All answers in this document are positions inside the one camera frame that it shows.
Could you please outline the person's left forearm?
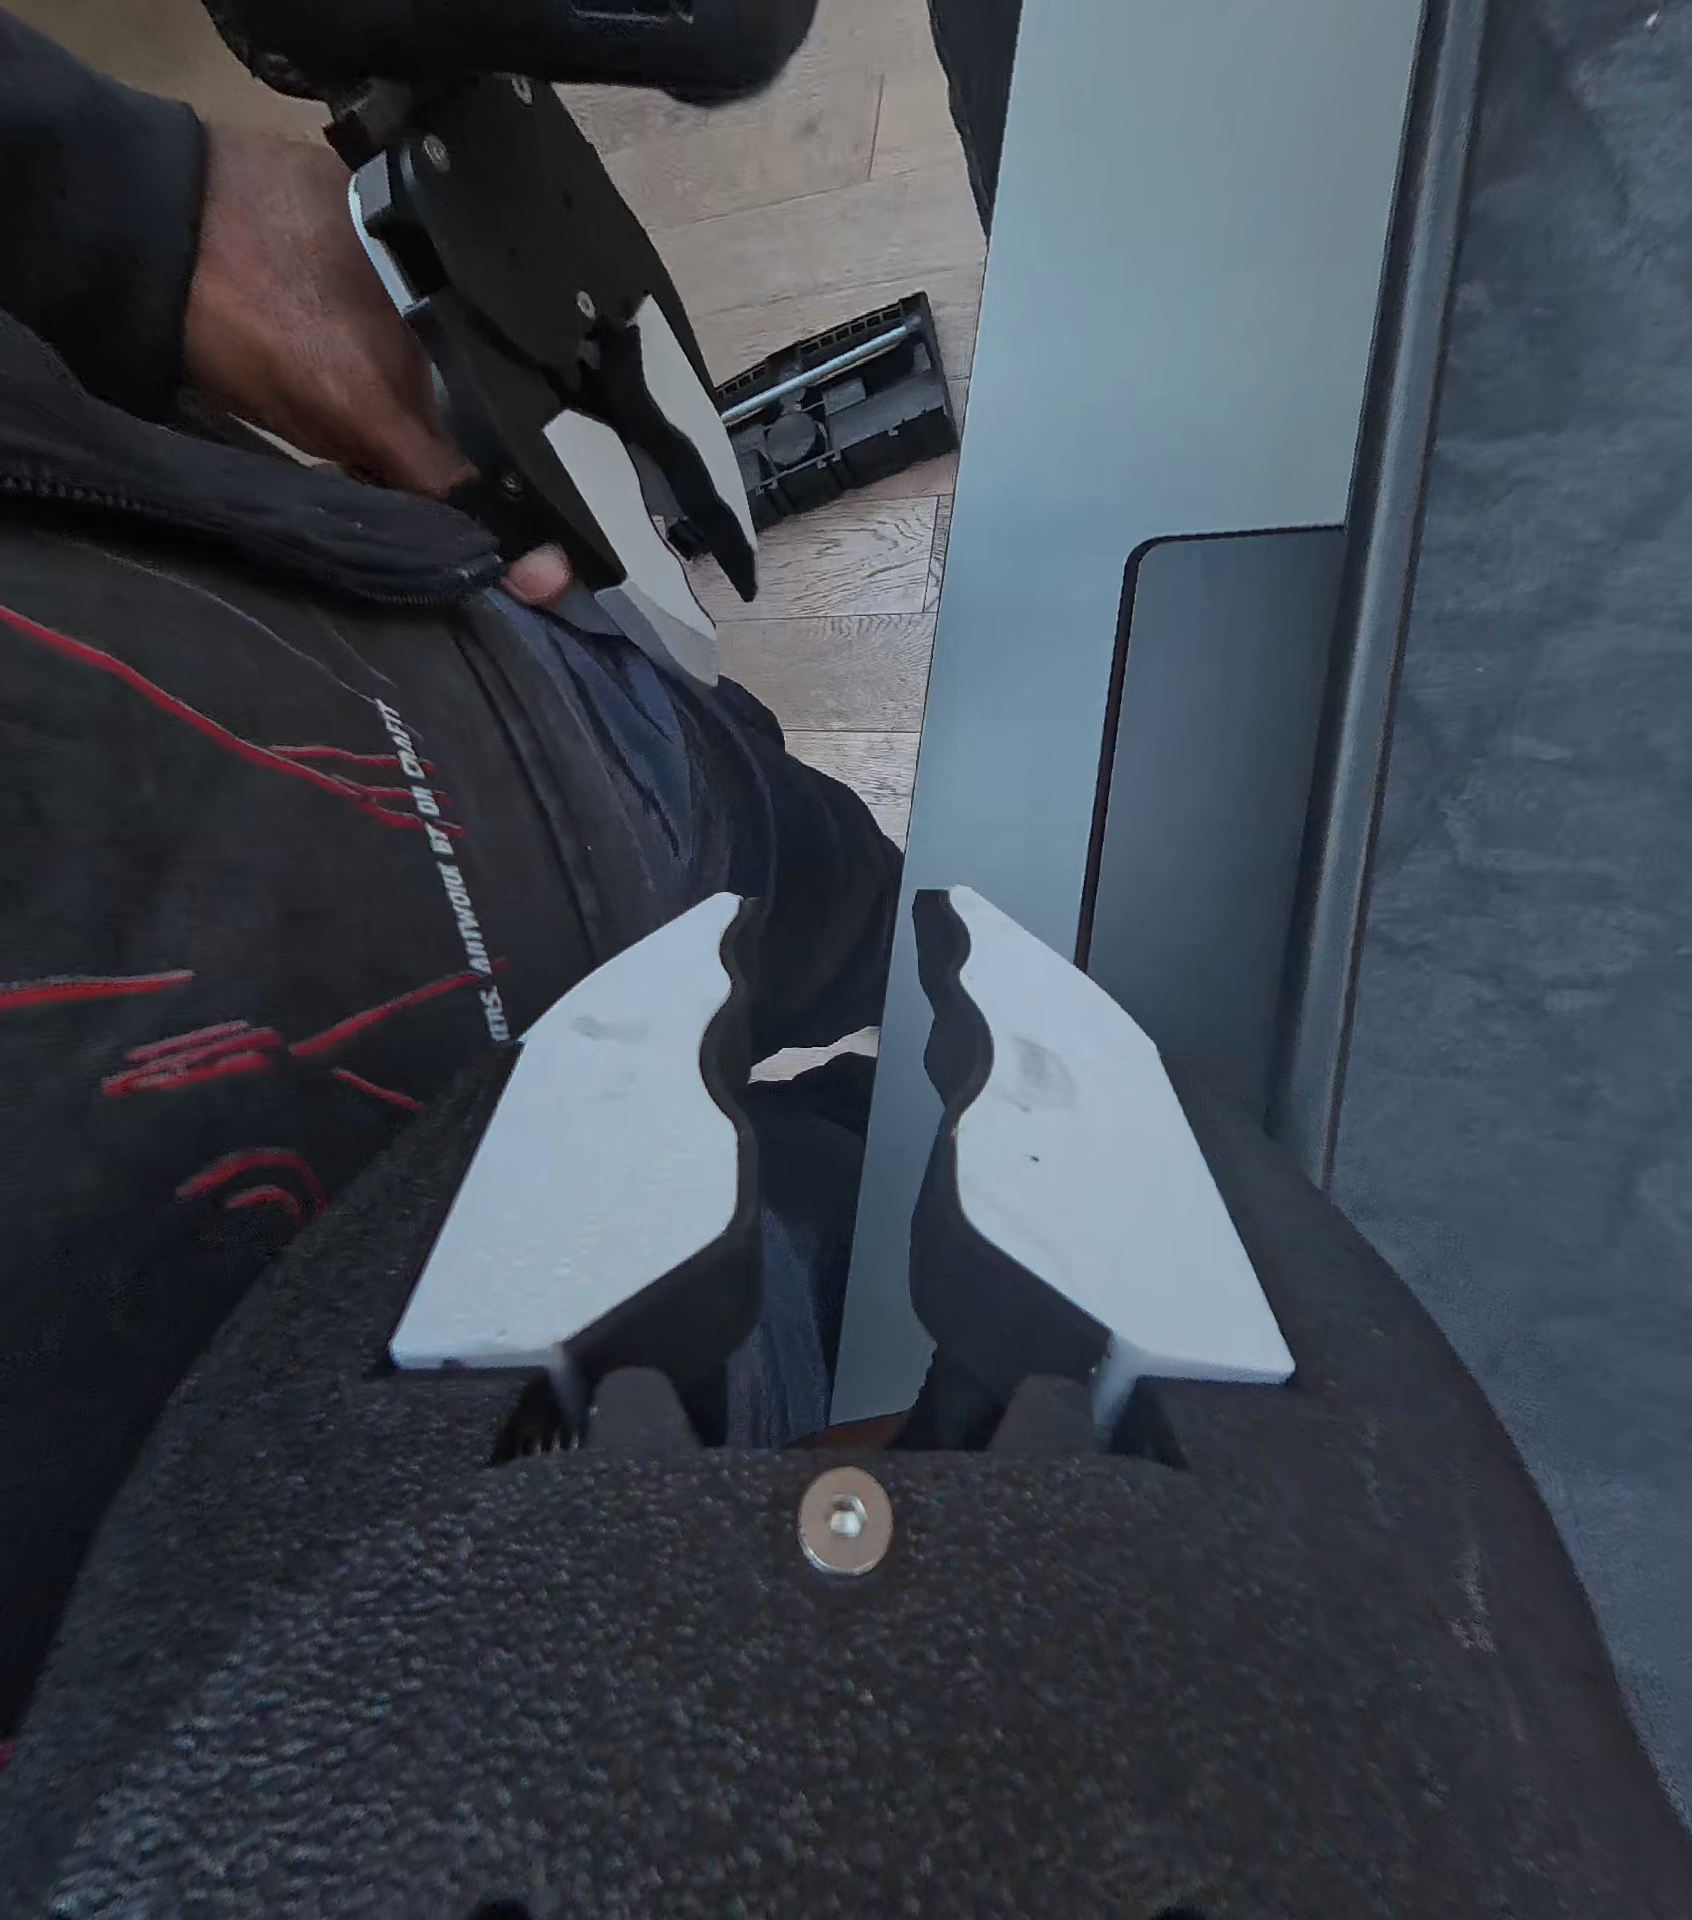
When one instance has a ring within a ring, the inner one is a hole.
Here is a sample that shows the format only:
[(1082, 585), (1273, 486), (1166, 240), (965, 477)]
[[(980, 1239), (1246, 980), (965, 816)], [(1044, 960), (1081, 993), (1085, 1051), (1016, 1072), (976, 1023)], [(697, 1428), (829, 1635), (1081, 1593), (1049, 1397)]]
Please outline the person's left forearm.
[(170, 422), (209, 137), (0, 5), (0, 309), (102, 399)]

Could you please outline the person's left hand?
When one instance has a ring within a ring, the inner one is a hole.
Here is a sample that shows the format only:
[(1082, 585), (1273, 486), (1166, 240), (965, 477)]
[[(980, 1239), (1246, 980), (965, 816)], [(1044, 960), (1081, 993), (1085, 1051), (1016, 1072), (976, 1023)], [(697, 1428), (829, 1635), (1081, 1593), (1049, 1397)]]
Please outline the person's left hand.
[(432, 366), (371, 263), (351, 179), (325, 145), (205, 129), (186, 305), (188, 388), (311, 462), (448, 498), (475, 482)]

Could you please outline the person's navy pants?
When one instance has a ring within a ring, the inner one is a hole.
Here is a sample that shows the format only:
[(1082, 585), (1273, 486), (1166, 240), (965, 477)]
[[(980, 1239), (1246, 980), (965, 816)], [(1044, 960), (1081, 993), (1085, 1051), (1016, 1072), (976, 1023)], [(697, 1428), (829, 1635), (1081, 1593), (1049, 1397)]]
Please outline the person's navy pants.
[[(755, 899), (755, 1064), (834, 1050), (881, 1016), (902, 851), (846, 784), (787, 753), (737, 681), (678, 678), (629, 642), (586, 633), (497, 592), (460, 650), (540, 834), (490, 855), (504, 896), (557, 960), (533, 964), (519, 1019), (715, 893)], [(841, 1051), (744, 1089), (759, 1138), (763, 1319), (728, 1369), (728, 1434), (744, 1448), (829, 1424), (875, 1064)]]

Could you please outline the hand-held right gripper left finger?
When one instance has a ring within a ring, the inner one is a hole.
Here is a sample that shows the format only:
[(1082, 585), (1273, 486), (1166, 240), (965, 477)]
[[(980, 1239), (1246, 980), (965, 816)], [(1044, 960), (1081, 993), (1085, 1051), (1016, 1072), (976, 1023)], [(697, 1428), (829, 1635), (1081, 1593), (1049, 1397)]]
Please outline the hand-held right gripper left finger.
[(388, 1360), (545, 1374), (567, 1428), (658, 1374), (733, 1434), (728, 1361), (763, 1316), (759, 1146), (741, 1109), (759, 901), (709, 896), (526, 1028)]

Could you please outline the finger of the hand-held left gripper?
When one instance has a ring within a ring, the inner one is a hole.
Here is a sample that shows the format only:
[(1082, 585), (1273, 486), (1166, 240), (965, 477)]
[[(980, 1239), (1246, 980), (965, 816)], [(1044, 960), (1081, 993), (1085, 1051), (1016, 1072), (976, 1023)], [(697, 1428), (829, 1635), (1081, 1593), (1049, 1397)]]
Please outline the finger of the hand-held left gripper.
[(741, 602), (759, 597), (759, 532), (715, 392), (646, 297), (626, 319), (597, 319), (603, 422), (635, 458), (646, 517), (685, 556), (715, 556)]
[(615, 629), (689, 681), (715, 686), (715, 616), (647, 517), (641, 475), (621, 436), (607, 422), (563, 412), (548, 422), (548, 441), (608, 551), (608, 577), (582, 590), (578, 621)]

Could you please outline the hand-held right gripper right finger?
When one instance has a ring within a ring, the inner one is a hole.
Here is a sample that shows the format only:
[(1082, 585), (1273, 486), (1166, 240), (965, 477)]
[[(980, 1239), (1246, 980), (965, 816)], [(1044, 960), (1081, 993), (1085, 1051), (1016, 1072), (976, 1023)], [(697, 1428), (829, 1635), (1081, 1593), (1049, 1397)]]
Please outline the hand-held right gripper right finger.
[(914, 899), (942, 1102), (914, 1205), (931, 1383), (980, 1416), (1082, 1385), (1114, 1442), (1146, 1383), (1293, 1385), (1295, 1354), (1155, 1040), (969, 884)]

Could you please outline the grey desk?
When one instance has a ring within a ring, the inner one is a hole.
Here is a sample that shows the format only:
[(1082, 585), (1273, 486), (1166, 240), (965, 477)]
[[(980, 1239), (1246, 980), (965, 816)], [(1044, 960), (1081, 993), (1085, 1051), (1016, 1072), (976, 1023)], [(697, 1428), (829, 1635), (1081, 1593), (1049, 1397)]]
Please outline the grey desk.
[(1271, 1121), (1372, 356), (1442, 4), (1026, 4), (834, 1418), (931, 1361), (916, 893), (969, 884)]

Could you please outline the deep black plastic tray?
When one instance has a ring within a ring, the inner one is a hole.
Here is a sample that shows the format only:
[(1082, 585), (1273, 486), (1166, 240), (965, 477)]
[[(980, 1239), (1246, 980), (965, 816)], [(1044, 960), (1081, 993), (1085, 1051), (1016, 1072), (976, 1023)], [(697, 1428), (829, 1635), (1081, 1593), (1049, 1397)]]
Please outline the deep black plastic tray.
[(1424, 4), (1358, 506), (1334, 1383), (1376, 1915), (1692, 1915), (1692, 4)]

